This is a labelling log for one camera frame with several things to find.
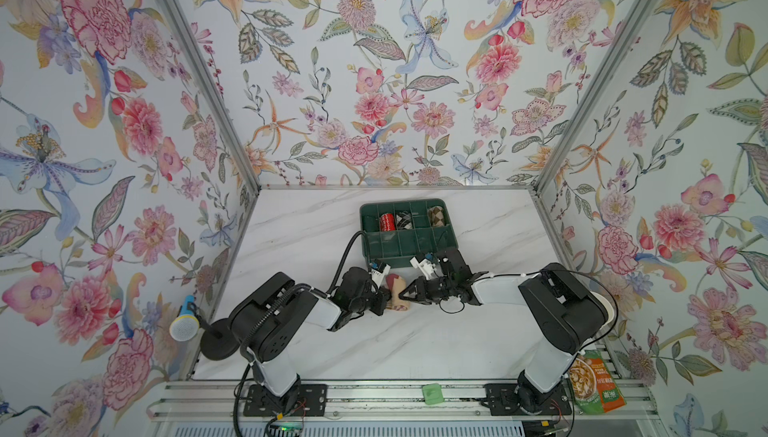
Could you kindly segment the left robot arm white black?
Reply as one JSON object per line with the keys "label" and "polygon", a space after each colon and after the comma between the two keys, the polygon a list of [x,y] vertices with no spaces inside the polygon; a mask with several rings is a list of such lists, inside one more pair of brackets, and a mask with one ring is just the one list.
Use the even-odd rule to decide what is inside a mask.
{"label": "left robot arm white black", "polygon": [[249,295],[225,320],[235,351],[249,364],[253,378],[282,398],[299,385],[291,360],[282,353],[305,324],[336,332],[367,313],[381,316],[390,292],[382,286],[390,266],[376,261],[366,270],[352,267],[328,292],[297,283],[278,272]]}

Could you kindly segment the striped tan maroon purple sock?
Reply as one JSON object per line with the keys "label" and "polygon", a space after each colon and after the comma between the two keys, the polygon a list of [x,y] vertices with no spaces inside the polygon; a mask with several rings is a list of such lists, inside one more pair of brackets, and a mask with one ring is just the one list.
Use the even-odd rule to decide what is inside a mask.
{"label": "striped tan maroon purple sock", "polygon": [[400,294],[405,291],[408,286],[407,281],[397,274],[389,274],[386,277],[386,286],[390,291],[386,309],[395,312],[409,311],[410,302],[400,298]]}

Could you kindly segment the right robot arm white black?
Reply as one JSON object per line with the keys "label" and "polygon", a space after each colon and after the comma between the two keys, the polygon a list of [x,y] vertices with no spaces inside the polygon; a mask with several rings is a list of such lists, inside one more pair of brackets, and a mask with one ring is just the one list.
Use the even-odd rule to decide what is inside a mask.
{"label": "right robot arm white black", "polygon": [[543,339],[533,360],[516,379],[521,400],[542,401],[560,386],[577,355],[610,333],[618,304],[588,289],[577,273],[550,263],[534,273],[474,272],[456,247],[418,259],[411,265],[421,276],[398,294],[401,300],[423,305],[451,298],[464,305],[524,306]]}

